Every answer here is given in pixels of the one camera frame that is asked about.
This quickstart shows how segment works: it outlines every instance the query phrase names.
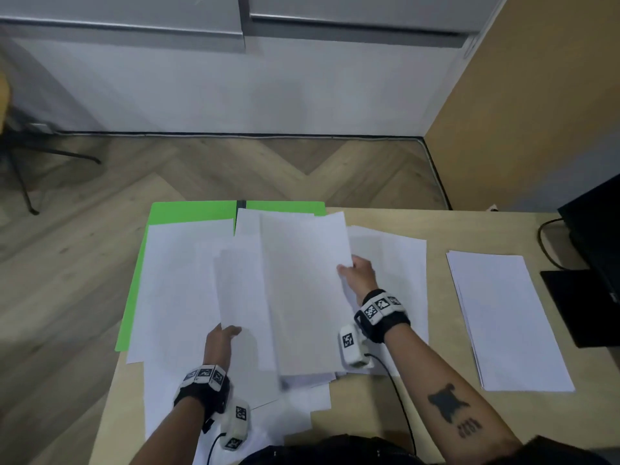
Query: herringbone floor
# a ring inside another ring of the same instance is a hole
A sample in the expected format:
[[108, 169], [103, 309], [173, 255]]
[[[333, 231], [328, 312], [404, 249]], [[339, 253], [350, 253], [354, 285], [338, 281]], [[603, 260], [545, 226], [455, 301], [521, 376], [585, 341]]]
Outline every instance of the herringbone floor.
[[104, 164], [17, 152], [37, 217], [12, 179], [0, 181], [0, 457], [11, 465], [88, 463], [152, 202], [444, 208], [413, 141], [79, 137], [53, 145]]

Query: green paper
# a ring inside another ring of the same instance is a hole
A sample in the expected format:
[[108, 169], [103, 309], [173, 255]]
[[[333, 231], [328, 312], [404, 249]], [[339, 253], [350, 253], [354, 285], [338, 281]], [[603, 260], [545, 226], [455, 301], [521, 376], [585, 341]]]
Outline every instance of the green paper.
[[[324, 202], [313, 201], [248, 201], [248, 209], [268, 210], [274, 212], [301, 212], [314, 214], [318, 217], [326, 215]], [[140, 253], [133, 271], [133, 279], [129, 287], [129, 295], [125, 304], [125, 313], [120, 323], [119, 337], [116, 351], [127, 351], [133, 328], [133, 317], [136, 312], [138, 289], [140, 288], [140, 274], [144, 260], [144, 247], [149, 225], [166, 223], [200, 222], [204, 220], [223, 220], [236, 218], [237, 201], [181, 201], [181, 202], [154, 202], [146, 223], [144, 237], [140, 245]]]
[[245, 207], [252, 210], [314, 214], [317, 217], [327, 215], [325, 202], [318, 201], [248, 201]]
[[144, 260], [144, 247], [146, 246], [146, 235], [149, 225], [160, 225], [166, 223], [180, 222], [200, 222], [204, 220], [222, 220], [235, 218], [237, 201], [182, 201], [182, 202], [155, 202], [151, 206], [151, 213], [146, 223], [144, 237], [140, 245], [140, 253], [136, 261], [136, 268], [133, 271], [133, 279], [125, 304], [125, 313], [120, 323], [119, 337], [117, 339], [116, 351], [127, 351], [129, 340], [131, 339], [131, 329], [133, 328], [133, 316], [136, 312], [136, 302], [138, 300], [138, 289], [140, 288], [140, 274], [142, 273], [142, 262]]

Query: black cable cord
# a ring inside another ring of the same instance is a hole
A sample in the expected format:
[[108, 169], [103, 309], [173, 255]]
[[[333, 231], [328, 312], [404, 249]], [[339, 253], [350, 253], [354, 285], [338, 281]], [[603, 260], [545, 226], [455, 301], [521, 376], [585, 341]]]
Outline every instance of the black cable cord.
[[545, 227], [546, 227], [547, 225], [549, 225], [550, 223], [553, 223], [553, 222], [559, 222], [559, 221], [561, 221], [561, 220], [563, 220], [563, 219], [562, 219], [562, 218], [559, 218], [559, 219], [553, 219], [553, 220], [549, 220], [548, 222], [545, 222], [544, 224], [540, 225], [540, 226], [538, 227], [538, 234], [536, 235], [536, 239], [538, 240], [538, 245], [540, 246], [540, 248], [541, 248], [542, 252], [544, 253], [544, 255], [547, 257], [547, 259], [548, 259], [549, 261], [551, 261], [551, 264], [553, 264], [556, 268], [561, 269], [561, 270], [563, 270], [563, 271], [572, 271], [572, 269], [565, 268], [564, 266], [562, 266], [562, 265], [560, 265], [560, 264], [556, 263], [556, 262], [555, 262], [555, 261], [551, 258], [551, 256], [549, 256], [549, 253], [547, 253], [547, 250], [546, 250], [546, 248], [544, 247], [544, 244], [542, 243], [542, 237], [543, 237], [543, 235], [542, 235], [542, 229], [543, 229], [543, 228], [545, 228]]
[[396, 392], [396, 397], [398, 398], [398, 402], [400, 403], [400, 407], [402, 408], [402, 413], [405, 416], [405, 421], [407, 421], [407, 427], [409, 428], [409, 436], [411, 437], [411, 444], [413, 444], [413, 446], [414, 446], [414, 455], [417, 456], [418, 451], [417, 451], [417, 449], [415, 447], [414, 432], [411, 430], [411, 424], [409, 423], [409, 418], [407, 417], [407, 412], [405, 411], [405, 405], [402, 404], [402, 400], [400, 399], [400, 393], [398, 392], [398, 388], [396, 388], [396, 383], [394, 382], [394, 379], [392, 378], [392, 375], [390, 374], [388, 368], [383, 363], [383, 361], [381, 359], [379, 359], [377, 356], [375, 356], [373, 354], [364, 354], [364, 355], [366, 357], [371, 357], [373, 359], [377, 359], [379, 361], [379, 364], [381, 364], [383, 366], [383, 368], [386, 370], [387, 376], [389, 377], [390, 381], [392, 382], [392, 386], [394, 387], [394, 391]]
[[215, 447], [215, 444], [217, 443], [218, 439], [220, 437], [224, 437], [226, 435], [225, 432], [222, 432], [219, 436], [215, 437], [215, 440], [213, 441], [213, 444], [211, 444], [211, 450], [209, 451], [209, 456], [206, 459], [206, 465], [209, 465], [209, 461], [211, 461], [211, 454], [213, 453], [213, 447]]

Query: tattoo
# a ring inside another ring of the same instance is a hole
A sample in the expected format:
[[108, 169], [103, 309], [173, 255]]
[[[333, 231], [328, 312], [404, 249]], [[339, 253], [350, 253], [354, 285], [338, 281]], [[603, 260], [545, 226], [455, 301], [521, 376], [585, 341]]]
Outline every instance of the tattoo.
[[465, 401], [461, 401], [454, 396], [453, 391], [454, 385], [449, 383], [434, 395], [429, 395], [430, 404], [437, 406], [441, 416], [450, 424], [452, 424], [452, 416], [455, 415], [459, 408], [469, 406], [469, 403], [465, 403]]
[[458, 425], [459, 436], [463, 439], [467, 439], [468, 436], [480, 429], [482, 429], [482, 425], [473, 418], [469, 418]]

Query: stack of paper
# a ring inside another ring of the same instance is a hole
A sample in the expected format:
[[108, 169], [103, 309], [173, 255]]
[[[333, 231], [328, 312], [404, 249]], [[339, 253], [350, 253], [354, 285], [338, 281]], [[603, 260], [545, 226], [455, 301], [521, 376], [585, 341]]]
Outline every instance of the stack of paper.
[[[232, 220], [151, 225], [127, 359], [144, 363], [146, 437], [220, 322], [243, 329], [228, 375], [234, 395], [250, 404], [251, 433], [237, 453], [215, 447], [212, 462], [241, 460], [310, 429], [310, 413], [331, 407], [329, 382], [348, 370], [337, 335], [358, 307], [336, 266], [351, 265], [352, 252], [373, 261], [379, 284], [428, 342], [425, 241], [347, 229], [342, 213], [239, 209], [234, 235]], [[384, 346], [371, 351], [397, 374]], [[201, 435], [194, 463], [206, 461], [218, 432]]]
[[458, 251], [448, 262], [487, 391], [575, 391], [522, 256]]

